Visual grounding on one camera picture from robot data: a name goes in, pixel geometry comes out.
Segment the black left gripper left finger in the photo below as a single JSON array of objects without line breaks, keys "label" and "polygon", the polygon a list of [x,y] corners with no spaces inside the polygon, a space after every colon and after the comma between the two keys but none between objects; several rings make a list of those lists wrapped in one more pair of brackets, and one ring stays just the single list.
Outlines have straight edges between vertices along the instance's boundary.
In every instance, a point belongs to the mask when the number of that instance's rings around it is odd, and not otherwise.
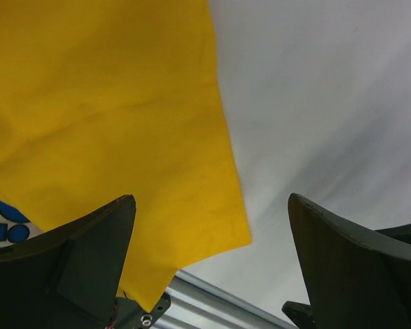
[{"label": "black left gripper left finger", "polygon": [[0,328],[106,328],[134,227],[124,195],[0,249]]}]

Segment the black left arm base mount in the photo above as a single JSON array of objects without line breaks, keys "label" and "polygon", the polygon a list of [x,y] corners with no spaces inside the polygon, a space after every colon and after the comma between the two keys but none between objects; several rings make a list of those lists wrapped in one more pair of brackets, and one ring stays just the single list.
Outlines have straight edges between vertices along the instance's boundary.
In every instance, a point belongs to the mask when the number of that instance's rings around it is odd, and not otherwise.
[{"label": "black left arm base mount", "polygon": [[168,293],[163,293],[151,311],[145,311],[136,301],[127,298],[124,293],[123,297],[116,298],[114,311],[106,328],[151,328],[170,306],[171,297]]}]

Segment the yellow cartoon print placemat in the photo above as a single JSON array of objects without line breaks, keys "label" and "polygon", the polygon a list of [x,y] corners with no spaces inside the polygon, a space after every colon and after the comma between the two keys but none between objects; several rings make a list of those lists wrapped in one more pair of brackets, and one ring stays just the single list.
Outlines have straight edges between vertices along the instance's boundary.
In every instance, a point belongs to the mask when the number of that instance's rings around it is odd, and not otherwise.
[{"label": "yellow cartoon print placemat", "polygon": [[0,1],[0,200],[51,230],[122,195],[120,286],[250,244],[207,1]]}]

